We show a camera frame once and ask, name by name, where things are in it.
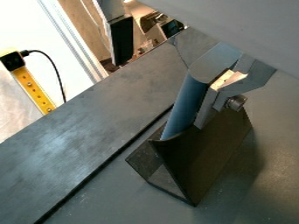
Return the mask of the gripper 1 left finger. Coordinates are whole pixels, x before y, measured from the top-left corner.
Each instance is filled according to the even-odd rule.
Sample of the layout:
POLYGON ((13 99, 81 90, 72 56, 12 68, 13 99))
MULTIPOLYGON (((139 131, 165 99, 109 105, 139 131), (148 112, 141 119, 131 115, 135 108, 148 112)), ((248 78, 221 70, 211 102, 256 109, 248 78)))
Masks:
POLYGON ((120 66, 133 56, 133 17, 125 12, 123 0, 96 0, 96 3, 109 40, 112 63, 120 66))

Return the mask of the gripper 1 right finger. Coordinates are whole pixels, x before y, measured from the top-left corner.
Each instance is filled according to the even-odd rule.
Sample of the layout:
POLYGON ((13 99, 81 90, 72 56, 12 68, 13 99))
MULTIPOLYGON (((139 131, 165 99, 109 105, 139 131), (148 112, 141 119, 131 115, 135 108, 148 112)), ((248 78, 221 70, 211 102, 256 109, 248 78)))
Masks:
POLYGON ((243 94, 261 88, 275 72, 273 67, 243 54, 233 68, 211 83, 193 122, 195 126, 201 130, 223 109, 240 111, 247 101, 243 94))

